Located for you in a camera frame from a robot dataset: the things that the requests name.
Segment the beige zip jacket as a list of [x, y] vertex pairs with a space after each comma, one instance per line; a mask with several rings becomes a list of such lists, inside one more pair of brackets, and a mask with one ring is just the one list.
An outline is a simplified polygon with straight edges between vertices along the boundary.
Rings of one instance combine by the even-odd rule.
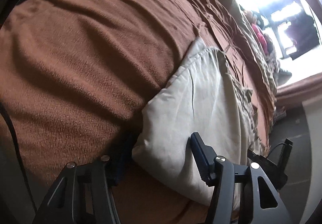
[[167, 187], [208, 206], [213, 189], [201, 179], [189, 137], [230, 162], [246, 165], [247, 152], [263, 154], [252, 91], [228, 71], [226, 55], [197, 37], [166, 86], [143, 108], [143, 130], [132, 157]]

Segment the right pink curtain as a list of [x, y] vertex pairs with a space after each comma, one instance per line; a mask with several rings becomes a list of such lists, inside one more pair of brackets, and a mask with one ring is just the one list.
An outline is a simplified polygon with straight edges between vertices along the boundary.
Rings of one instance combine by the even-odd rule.
[[292, 109], [298, 107], [302, 102], [321, 96], [322, 87], [321, 73], [312, 75], [290, 85], [277, 89], [276, 107]]

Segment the olive green duvet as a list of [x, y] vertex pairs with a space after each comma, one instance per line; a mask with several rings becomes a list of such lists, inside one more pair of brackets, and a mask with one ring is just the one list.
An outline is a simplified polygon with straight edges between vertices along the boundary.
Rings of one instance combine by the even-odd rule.
[[246, 14], [242, 11], [237, 0], [218, 0], [234, 18], [237, 26], [245, 36], [251, 47], [252, 53], [261, 69], [264, 81], [268, 84], [273, 94], [277, 92], [277, 80], [279, 72], [279, 64], [276, 59], [275, 52], [265, 54], [264, 48], [260, 44], [260, 40], [255, 34], [251, 23], [246, 18]]

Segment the brown bed blanket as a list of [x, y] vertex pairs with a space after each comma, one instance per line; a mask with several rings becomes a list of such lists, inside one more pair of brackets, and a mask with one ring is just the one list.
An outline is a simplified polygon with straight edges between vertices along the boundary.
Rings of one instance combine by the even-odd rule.
[[200, 36], [225, 51], [252, 90], [267, 153], [274, 97], [234, 18], [218, 0], [26, 0], [1, 28], [1, 103], [8, 111], [32, 194], [1, 123], [1, 195], [15, 222], [31, 223], [62, 167], [132, 144], [142, 109]]

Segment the pink cloth on sill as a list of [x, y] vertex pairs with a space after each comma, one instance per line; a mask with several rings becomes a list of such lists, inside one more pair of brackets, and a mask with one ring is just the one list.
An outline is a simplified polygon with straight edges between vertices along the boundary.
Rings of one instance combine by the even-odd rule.
[[258, 25], [256, 24], [252, 24], [252, 29], [254, 31], [254, 33], [256, 34], [260, 44], [261, 44], [261, 47], [264, 51], [264, 54], [265, 55], [268, 55], [268, 49], [267, 49], [267, 42], [266, 42], [266, 39], [262, 33], [262, 30], [260, 29], [260, 27], [258, 27]]

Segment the dark hanging coat left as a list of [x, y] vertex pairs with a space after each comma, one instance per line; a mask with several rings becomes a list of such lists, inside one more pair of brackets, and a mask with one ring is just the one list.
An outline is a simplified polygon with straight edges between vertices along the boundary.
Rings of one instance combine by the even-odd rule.
[[288, 28], [290, 38], [296, 41], [299, 52], [307, 52], [319, 45], [317, 29], [314, 20], [305, 12], [300, 12], [291, 20]]

